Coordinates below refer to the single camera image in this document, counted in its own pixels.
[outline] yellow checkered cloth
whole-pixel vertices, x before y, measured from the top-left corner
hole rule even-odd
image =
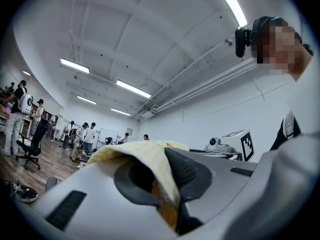
[[[165,148],[178,148],[189,151],[188,146],[175,141],[145,140],[127,142],[121,145],[107,145],[100,148],[92,155],[87,165],[120,155],[134,156],[153,172],[160,186],[162,200],[170,201],[174,207],[178,208],[180,194],[165,155]]]

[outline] shoe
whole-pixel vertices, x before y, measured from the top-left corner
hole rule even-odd
[[[31,203],[38,198],[38,193],[34,188],[23,185],[19,180],[10,181],[9,185],[10,195],[21,202]]]
[[[6,153],[3,149],[1,149],[1,154],[10,157],[11,154]]]

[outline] office chair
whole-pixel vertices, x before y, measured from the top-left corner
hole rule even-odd
[[[15,160],[18,161],[19,158],[21,159],[26,159],[25,164],[24,164],[24,169],[27,170],[27,163],[29,161],[33,162],[34,164],[36,164],[38,166],[38,170],[40,170],[40,164],[38,164],[38,158],[36,157],[32,157],[32,156],[38,156],[41,153],[41,139],[44,136],[44,134],[47,132],[48,129],[48,120],[45,119],[41,119],[41,121],[39,122],[34,136],[31,140],[31,145],[28,146],[25,144],[25,139],[27,138],[26,136],[24,136],[23,134],[20,133],[21,137],[22,137],[22,142],[20,140],[17,140],[16,143],[22,147],[22,149],[24,150],[24,156],[16,156]]]

